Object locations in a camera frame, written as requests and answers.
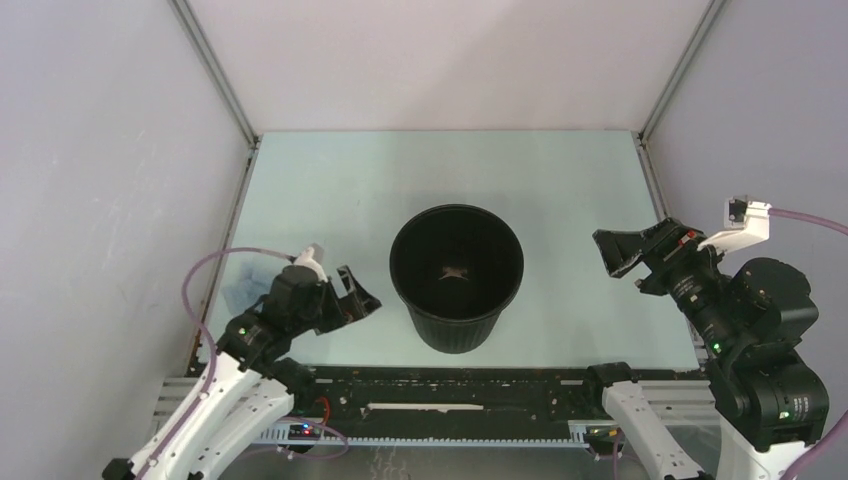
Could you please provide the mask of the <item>black ribbed trash bin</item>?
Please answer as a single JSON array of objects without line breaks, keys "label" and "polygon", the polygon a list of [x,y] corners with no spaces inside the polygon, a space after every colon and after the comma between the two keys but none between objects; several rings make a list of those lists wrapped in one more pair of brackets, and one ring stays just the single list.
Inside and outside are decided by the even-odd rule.
[{"label": "black ribbed trash bin", "polygon": [[481,346],[520,290],[524,252],[513,229],[478,206],[446,204],[408,220],[389,254],[392,285],[419,337],[464,354]]}]

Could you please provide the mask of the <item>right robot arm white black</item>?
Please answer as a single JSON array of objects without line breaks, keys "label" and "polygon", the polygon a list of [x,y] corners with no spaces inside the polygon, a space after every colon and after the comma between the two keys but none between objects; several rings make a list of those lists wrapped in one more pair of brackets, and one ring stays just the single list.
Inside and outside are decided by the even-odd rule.
[{"label": "right robot arm white black", "polygon": [[724,479],[795,479],[825,447],[829,394],[797,352],[819,317],[809,281],[767,257],[731,276],[719,270],[725,255],[768,235],[764,220],[707,235],[673,218],[641,231],[593,234],[609,276],[645,265],[637,289],[671,298],[704,341]]}]

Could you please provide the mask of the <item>light blue plastic trash bag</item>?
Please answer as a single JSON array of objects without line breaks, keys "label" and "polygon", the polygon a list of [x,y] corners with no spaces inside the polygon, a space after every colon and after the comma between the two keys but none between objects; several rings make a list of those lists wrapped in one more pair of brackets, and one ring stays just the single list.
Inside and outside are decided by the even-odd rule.
[{"label": "light blue plastic trash bag", "polygon": [[242,313],[254,305],[260,296],[268,293],[277,270],[258,261],[243,263],[236,278],[222,287],[222,295],[231,316]]}]

